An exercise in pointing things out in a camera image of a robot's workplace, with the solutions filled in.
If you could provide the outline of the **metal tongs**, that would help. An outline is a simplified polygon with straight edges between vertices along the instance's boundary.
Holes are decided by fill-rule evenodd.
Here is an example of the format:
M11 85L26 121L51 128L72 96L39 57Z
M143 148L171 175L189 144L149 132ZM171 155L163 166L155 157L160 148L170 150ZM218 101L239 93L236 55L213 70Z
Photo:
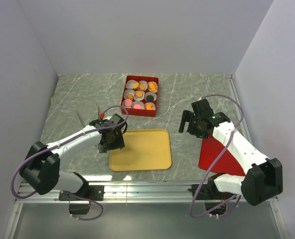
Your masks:
M95 111L94 111L94 114L93 114L96 117L93 118L93 119L85 120L85 118L82 117L82 115L78 111L76 111L76 115L77 115L78 120L79 120L80 124L82 125L82 127L87 126L91 121L99 119L100 118L100 113L101 113L100 112L100 107L98 106L98 104L96 104Z

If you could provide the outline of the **orange fish cookie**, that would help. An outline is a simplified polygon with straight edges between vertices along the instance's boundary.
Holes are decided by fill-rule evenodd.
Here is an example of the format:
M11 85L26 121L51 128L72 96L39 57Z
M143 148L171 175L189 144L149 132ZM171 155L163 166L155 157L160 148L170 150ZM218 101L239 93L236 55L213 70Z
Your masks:
M147 109L147 110L153 110L153 105L151 105L151 104L147 104L147 105L146 105L146 109Z
M152 91L152 92L156 92L157 91L157 85L155 85L154 83L149 83L149 89Z

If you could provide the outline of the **round tan cookie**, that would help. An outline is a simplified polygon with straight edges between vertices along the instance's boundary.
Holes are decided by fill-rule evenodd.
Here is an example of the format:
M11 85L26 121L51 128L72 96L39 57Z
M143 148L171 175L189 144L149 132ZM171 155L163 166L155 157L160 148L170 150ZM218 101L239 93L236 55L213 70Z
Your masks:
M133 96L132 94L129 94L129 95L127 96L127 98L130 99L130 100L133 100L133 99L134 99L134 96Z
M133 89L137 89L139 87L139 83L134 83L133 84Z

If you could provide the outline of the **flower cookie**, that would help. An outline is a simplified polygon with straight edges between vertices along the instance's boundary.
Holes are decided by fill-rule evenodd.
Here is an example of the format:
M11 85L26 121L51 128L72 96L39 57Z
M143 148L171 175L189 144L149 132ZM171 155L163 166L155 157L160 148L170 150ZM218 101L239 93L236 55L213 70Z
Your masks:
M136 91L136 96L140 98L143 96L143 93L141 91Z
M139 85L139 89L142 90L142 91L145 91L146 90L146 87L144 84L140 84Z

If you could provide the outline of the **round tan cookie top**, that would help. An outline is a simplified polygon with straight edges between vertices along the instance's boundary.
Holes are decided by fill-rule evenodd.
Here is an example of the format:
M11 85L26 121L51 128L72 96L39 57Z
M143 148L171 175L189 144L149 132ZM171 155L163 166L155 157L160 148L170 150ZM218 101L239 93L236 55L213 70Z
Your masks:
M139 87L139 83L134 83L133 84L133 89L137 89Z

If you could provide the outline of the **black round cookie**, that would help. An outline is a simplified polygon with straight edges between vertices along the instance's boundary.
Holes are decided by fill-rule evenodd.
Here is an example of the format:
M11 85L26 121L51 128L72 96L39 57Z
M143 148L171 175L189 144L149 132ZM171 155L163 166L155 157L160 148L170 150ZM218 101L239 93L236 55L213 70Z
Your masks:
M148 96L147 96L147 101L148 101L148 102L153 102L153 101L154 101L154 97L153 97L153 95L148 95Z

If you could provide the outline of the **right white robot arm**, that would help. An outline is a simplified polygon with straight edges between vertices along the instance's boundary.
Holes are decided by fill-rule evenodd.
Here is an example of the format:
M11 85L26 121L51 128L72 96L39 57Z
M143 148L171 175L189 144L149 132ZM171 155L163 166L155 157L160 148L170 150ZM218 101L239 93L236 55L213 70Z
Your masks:
M208 178L200 188L191 189L195 199L221 199L223 194L240 195L256 206L283 192L283 166L277 158L269 159L246 140L223 113L215 113L207 99L184 110L179 133L184 130L197 138L214 138L222 146L223 155L229 152L241 167L244 175L230 174L226 170Z

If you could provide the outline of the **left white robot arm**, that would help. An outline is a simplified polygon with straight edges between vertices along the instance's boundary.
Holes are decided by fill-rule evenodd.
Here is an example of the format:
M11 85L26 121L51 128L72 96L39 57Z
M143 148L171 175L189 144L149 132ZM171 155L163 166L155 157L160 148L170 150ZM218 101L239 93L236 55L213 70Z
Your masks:
M77 172L61 171L60 164L91 146L99 153L124 148L124 127L127 122L114 114L96 119L62 140L48 144L39 141L30 148L19 174L40 195L56 189L71 193L76 200L83 200L90 195L88 181Z

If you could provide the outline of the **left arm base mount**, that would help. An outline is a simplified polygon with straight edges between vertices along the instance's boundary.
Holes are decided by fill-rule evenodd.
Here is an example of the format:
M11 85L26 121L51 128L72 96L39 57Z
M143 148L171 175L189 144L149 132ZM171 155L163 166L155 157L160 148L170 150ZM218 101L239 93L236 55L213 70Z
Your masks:
M91 205L94 204L99 207L98 218L103 214L103 206L100 203L104 198L103 185L86 185L83 186L76 193L68 191L61 191L58 200L68 202L68 210L72 216L85 216L90 212Z

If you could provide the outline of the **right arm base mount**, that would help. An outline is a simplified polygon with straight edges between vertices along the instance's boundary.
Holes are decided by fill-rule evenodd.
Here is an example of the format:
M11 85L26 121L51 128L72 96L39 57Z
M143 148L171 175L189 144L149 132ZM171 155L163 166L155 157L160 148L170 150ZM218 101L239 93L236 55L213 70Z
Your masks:
M214 216L217 219L231 213L240 201L240 196L237 197L234 194L228 192L219 192L216 189L214 189L214 186L212 186L210 183L203 184L199 192L197 193L198 186L199 184L192 184L191 188L188 189L192 193L192 202L190 204L189 212L193 218L200 217L199 215L195 215L193 213L193 208L195 206L196 201L205 201L205 211L201 213L202 216ZM230 198L231 200L237 199L237 201L230 210L227 210L227 202L230 201Z

